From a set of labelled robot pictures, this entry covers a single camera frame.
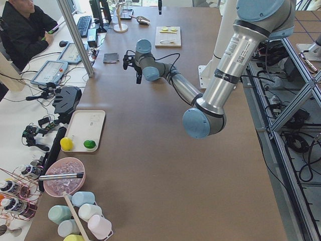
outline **light blue cup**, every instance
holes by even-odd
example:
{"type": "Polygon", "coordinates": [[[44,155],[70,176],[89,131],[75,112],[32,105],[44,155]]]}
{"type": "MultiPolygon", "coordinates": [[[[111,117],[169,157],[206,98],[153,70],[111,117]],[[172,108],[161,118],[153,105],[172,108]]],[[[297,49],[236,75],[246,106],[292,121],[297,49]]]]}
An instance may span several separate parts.
{"type": "Polygon", "coordinates": [[[72,204],[81,207],[85,203],[94,204],[95,195],[92,192],[76,192],[72,196],[72,204]]]}
{"type": "Polygon", "coordinates": [[[65,220],[69,220],[71,216],[69,207],[62,205],[53,206],[48,212],[48,218],[58,225],[65,220]]]}

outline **black cloth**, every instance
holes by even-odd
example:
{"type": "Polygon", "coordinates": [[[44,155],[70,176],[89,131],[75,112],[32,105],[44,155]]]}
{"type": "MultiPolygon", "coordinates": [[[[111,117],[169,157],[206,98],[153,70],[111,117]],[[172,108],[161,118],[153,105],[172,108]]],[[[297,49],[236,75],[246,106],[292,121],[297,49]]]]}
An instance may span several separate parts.
{"type": "Polygon", "coordinates": [[[26,19],[9,2],[5,4],[2,17],[9,27],[0,32],[4,48],[13,63],[23,70],[32,57],[48,47],[47,41],[41,39],[45,31],[50,31],[58,23],[38,6],[26,19]]]}

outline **bottle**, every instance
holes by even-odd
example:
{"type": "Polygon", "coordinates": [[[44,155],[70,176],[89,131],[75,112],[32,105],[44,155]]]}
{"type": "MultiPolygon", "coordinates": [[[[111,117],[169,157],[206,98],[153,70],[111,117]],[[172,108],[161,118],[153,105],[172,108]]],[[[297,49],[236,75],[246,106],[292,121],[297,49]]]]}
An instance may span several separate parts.
{"type": "Polygon", "coordinates": [[[27,198],[29,196],[30,190],[28,187],[22,185],[21,183],[15,182],[13,180],[1,181],[0,191],[3,193],[10,194],[12,196],[27,198]]]}
{"type": "Polygon", "coordinates": [[[13,214],[21,215],[26,218],[31,218],[35,215],[37,206],[26,201],[22,201],[16,197],[4,198],[1,200],[0,205],[4,210],[13,214]]]}
{"type": "Polygon", "coordinates": [[[30,165],[32,166],[42,166],[43,165],[43,160],[39,159],[39,160],[33,160],[30,165]]]}
{"type": "Polygon", "coordinates": [[[41,169],[32,165],[21,165],[19,170],[23,176],[28,177],[31,180],[36,180],[41,175],[41,169]]]}

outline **blue joint cap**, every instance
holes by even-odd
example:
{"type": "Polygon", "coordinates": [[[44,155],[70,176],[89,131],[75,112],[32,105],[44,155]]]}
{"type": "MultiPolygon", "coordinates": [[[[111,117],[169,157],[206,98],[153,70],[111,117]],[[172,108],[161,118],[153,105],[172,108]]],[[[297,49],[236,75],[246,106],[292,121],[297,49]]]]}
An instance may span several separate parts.
{"type": "Polygon", "coordinates": [[[136,52],[147,54],[151,52],[151,43],[147,39],[140,39],[136,44],[136,52]]]}
{"type": "Polygon", "coordinates": [[[155,67],[146,67],[142,70],[142,74],[147,81],[155,81],[159,79],[159,71],[155,67]]]}
{"type": "Polygon", "coordinates": [[[210,133],[209,120],[197,108],[190,108],[184,113],[183,126],[187,134],[196,139],[205,138],[210,133]]]}
{"type": "Polygon", "coordinates": [[[283,29],[281,31],[273,32],[269,36],[269,40],[283,39],[289,37],[293,34],[294,26],[288,29],[283,29]]]}
{"type": "Polygon", "coordinates": [[[241,20],[257,22],[274,14],[284,3],[284,0],[238,0],[237,15],[241,20]]]}

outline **brown table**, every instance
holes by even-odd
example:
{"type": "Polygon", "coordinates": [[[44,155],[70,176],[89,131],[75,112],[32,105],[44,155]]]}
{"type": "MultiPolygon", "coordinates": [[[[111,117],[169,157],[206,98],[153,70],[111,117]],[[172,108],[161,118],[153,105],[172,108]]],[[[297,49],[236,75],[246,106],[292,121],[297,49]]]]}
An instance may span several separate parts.
{"type": "MultiPolygon", "coordinates": [[[[176,66],[199,86],[198,65],[212,58],[220,14],[214,8],[135,8],[151,26],[126,22],[109,30],[84,90],[79,109],[102,109],[106,122],[94,154],[61,153],[85,165],[82,188],[92,191],[112,222],[110,240],[286,240],[251,114],[241,85],[225,106],[223,131],[204,140],[190,138],[182,116],[189,107],[164,80],[136,84],[135,71],[103,64],[103,54],[152,44],[157,26],[180,26],[182,48],[155,49],[156,58],[181,54],[176,66]]],[[[171,57],[165,62],[172,63],[171,57]]],[[[26,241],[62,240],[48,210],[64,204],[44,194],[26,241]]]]}

